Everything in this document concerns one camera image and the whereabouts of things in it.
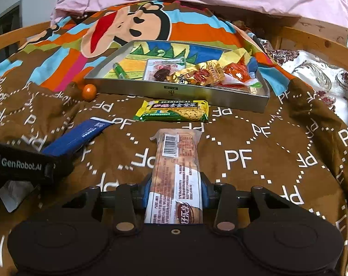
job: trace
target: metal screw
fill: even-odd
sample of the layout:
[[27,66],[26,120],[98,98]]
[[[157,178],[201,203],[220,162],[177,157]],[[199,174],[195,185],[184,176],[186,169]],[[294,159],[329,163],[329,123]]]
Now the metal screw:
[[172,233],[172,234],[180,234],[181,231],[180,231],[180,229],[172,229],[172,230],[171,230],[171,233]]
[[134,228],[134,224],[130,222],[120,222],[116,225],[116,229],[120,231],[130,231]]
[[235,228],[235,225],[231,222],[224,221],[217,224],[216,227],[222,231],[231,231]]

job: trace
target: metal tray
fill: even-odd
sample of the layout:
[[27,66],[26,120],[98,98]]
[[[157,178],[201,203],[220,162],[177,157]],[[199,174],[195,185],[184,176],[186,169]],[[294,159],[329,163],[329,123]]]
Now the metal tray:
[[[257,94],[226,87],[203,87],[168,82],[104,78],[104,76],[112,69],[112,65],[115,62],[123,60],[132,51],[134,42],[136,41],[139,42],[143,40],[131,41],[112,53],[84,77],[85,83],[95,85],[97,92],[99,93],[147,96],[150,98],[169,100],[206,100],[213,106],[259,113],[265,111],[265,107],[270,97],[270,90],[259,71],[256,71],[256,77],[263,87],[257,88]],[[204,46],[182,41],[165,42]],[[219,49],[221,51],[230,51],[229,49],[217,47],[210,48]]]

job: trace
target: cartoon monkey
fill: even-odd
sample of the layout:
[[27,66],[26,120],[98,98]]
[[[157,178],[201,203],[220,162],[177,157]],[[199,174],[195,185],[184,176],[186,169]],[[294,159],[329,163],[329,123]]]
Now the cartoon monkey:
[[105,52],[113,41],[125,45],[132,40],[167,40],[170,36],[170,19],[161,4],[147,2],[137,11],[131,6],[107,12],[83,36],[81,52],[87,58]]

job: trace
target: colorful blanket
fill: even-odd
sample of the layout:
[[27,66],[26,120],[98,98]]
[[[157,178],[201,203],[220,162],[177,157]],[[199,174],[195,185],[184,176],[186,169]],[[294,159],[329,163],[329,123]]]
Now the colorful blanket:
[[[83,77],[133,39],[243,47],[276,94],[263,114],[212,105],[208,124],[134,121],[144,100],[136,96],[99,94],[83,101]],[[193,63],[205,59],[195,54],[187,55]],[[70,176],[53,188],[37,188],[13,213],[0,206],[1,276],[14,269],[6,247],[12,227],[90,185],[108,191],[140,182],[152,170],[156,143],[149,138],[160,128],[203,132],[199,163],[212,182],[246,191],[264,186],[336,225],[345,240],[338,268],[348,275],[348,127],[241,30],[188,3],[142,2],[111,7],[84,21],[66,17],[0,63],[0,142],[41,151],[92,116],[114,125],[83,148]],[[239,219],[241,226],[249,223],[247,215]]]

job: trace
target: barcode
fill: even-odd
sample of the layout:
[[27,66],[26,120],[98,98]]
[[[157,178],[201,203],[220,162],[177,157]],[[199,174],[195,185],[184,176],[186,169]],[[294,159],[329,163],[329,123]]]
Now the barcode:
[[165,134],[164,150],[162,151],[164,157],[178,157],[178,137]]

